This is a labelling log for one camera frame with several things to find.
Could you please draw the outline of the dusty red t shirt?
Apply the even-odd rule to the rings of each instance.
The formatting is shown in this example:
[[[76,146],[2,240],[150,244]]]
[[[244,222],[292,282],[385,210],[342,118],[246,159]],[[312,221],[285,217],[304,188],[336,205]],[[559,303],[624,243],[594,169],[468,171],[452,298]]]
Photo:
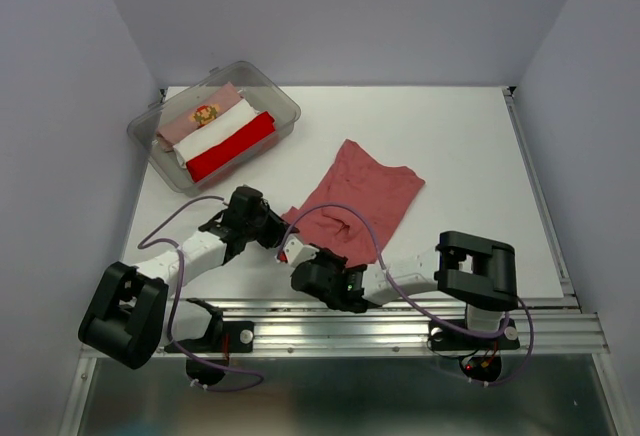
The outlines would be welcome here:
[[[349,267],[371,264],[377,253],[366,227],[372,227],[383,249],[424,185],[410,168],[384,166],[356,142],[346,140],[316,189],[301,207],[284,213],[283,219],[291,223],[301,212],[327,202],[351,207],[366,221],[347,210],[325,206],[305,216],[296,228],[305,242],[345,257]]]

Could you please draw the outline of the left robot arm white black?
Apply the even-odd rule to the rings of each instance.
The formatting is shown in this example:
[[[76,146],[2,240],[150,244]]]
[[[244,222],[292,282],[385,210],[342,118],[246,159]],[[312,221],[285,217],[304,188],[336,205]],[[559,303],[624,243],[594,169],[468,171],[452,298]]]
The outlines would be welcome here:
[[[159,238],[153,230],[138,247],[168,244],[171,249],[141,263],[109,265],[81,320],[79,340],[131,369],[142,367],[168,338],[167,303],[179,300],[183,286],[230,262],[249,243],[279,246],[287,228],[260,191],[240,186],[184,242]]]

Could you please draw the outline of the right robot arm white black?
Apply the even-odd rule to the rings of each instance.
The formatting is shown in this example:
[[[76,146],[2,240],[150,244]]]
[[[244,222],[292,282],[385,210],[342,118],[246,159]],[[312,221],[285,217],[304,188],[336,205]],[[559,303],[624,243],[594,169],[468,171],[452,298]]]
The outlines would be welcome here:
[[[465,304],[461,322],[432,321],[472,346],[502,337],[518,307],[514,247],[457,231],[442,233],[431,251],[379,269],[348,267],[344,257],[295,235],[286,239],[280,259],[293,268],[291,287],[331,310],[361,314],[435,291],[453,297]]]

